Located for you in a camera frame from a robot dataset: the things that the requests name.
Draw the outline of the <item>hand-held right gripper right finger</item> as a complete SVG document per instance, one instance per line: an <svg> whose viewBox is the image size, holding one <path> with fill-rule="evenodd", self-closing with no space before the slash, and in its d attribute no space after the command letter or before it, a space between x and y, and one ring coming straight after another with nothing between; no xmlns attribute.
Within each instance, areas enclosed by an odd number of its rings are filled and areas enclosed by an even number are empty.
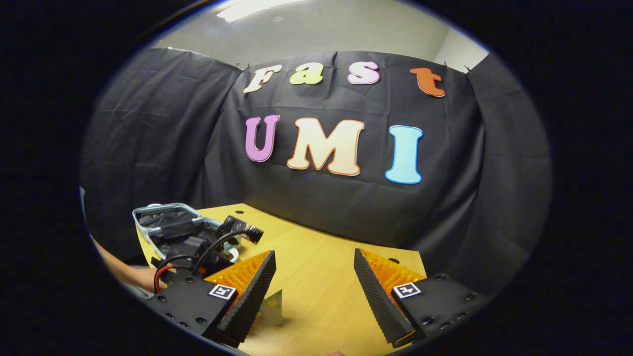
<svg viewBox="0 0 633 356"><path fill-rule="evenodd" d="M447 273L421 273L356 248L354 271L386 342L394 347L436 338L463 324L490 298Z"/></svg>

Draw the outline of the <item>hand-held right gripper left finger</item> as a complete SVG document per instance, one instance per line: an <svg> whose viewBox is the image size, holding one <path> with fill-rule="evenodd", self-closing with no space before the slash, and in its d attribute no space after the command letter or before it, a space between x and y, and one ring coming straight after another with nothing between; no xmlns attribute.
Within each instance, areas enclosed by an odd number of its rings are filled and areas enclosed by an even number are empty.
<svg viewBox="0 0 633 356"><path fill-rule="evenodd" d="M275 272L275 252L267 250L206 278L185 276L147 304L176 326L237 349L255 322Z"/></svg>

